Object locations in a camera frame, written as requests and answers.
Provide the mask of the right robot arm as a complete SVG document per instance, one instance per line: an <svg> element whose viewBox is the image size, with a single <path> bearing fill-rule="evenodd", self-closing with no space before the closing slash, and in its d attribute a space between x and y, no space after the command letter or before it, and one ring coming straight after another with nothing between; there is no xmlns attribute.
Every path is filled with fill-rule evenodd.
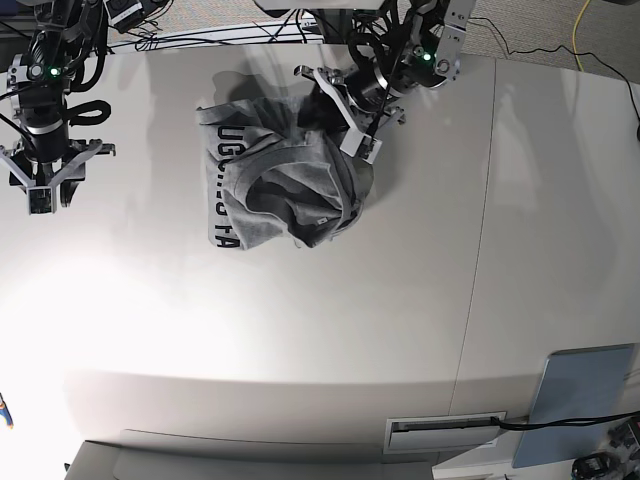
<svg viewBox="0 0 640 480"><path fill-rule="evenodd" d="M104 100L71 106L72 93L92 89L104 70L108 15L101 1L39 1L36 30L26 53L6 72L12 115L1 120L19 138L1 151L10 185L26 195L31 215L53 214L70 205L86 178L86 164L116 147L100 139L73 139L73 126L96 126L111 115Z"/></svg>

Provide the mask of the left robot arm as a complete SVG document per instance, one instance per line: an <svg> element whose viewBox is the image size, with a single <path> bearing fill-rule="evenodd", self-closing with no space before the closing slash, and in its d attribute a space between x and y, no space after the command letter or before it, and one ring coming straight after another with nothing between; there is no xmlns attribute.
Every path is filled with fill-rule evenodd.
<svg viewBox="0 0 640 480"><path fill-rule="evenodd" d="M412 1L406 12L384 1L374 10L354 10L343 26L321 13L321 32L332 32L347 47L348 69L300 65L294 73L313 82L298 115L305 130L335 134L340 150L373 163L379 131L405 121L397 101L418 87L435 89L460 74L460 57L475 2Z"/></svg>

